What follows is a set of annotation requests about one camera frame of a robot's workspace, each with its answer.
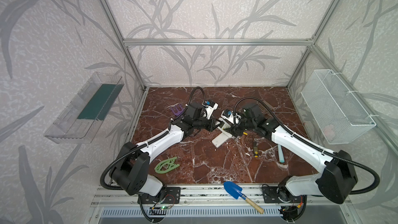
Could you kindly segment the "white remote control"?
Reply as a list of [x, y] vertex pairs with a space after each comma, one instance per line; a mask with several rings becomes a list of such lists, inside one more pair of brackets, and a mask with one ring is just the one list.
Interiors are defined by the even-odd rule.
[[220, 117], [218, 120], [220, 122], [219, 128], [222, 130], [229, 129], [231, 126], [234, 126], [233, 117]]
[[212, 140], [212, 144], [219, 148], [222, 144], [224, 144], [228, 139], [230, 139], [232, 135], [228, 132], [221, 132], [217, 137]]

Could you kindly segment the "black yellow screwdriver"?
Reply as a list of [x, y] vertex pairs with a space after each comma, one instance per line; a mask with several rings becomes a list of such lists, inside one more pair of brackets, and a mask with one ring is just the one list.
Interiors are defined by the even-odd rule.
[[256, 141], [253, 141], [253, 153], [254, 157], [257, 158], [259, 156], [258, 145]]

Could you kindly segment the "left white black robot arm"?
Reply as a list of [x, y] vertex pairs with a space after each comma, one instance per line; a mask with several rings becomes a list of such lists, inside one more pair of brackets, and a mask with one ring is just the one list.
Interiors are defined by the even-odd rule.
[[104, 170], [99, 181], [108, 190], [123, 190], [128, 195], [148, 194], [163, 198], [165, 185], [149, 174], [153, 160], [171, 146], [189, 137], [194, 130], [213, 131], [220, 122], [212, 116], [218, 104], [206, 101], [190, 103], [181, 116], [171, 120], [169, 126], [156, 136], [133, 144], [124, 144], [117, 158]]

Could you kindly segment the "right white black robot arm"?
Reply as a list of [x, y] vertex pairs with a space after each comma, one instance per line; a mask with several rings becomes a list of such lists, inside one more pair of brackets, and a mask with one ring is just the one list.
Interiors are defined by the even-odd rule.
[[[287, 148], [310, 164], [317, 173], [305, 176], [288, 176], [278, 185], [281, 200], [290, 196], [321, 196], [333, 203], [342, 204], [349, 195], [370, 192], [380, 184], [380, 176], [371, 168], [354, 162], [349, 153], [334, 152], [319, 146], [284, 125], [273, 112], [267, 118], [256, 104], [248, 104], [242, 112], [224, 110], [222, 117], [231, 123], [229, 132], [241, 136], [244, 131], [253, 131], [281, 147]], [[356, 168], [373, 175], [373, 182], [354, 190], [358, 182]]]

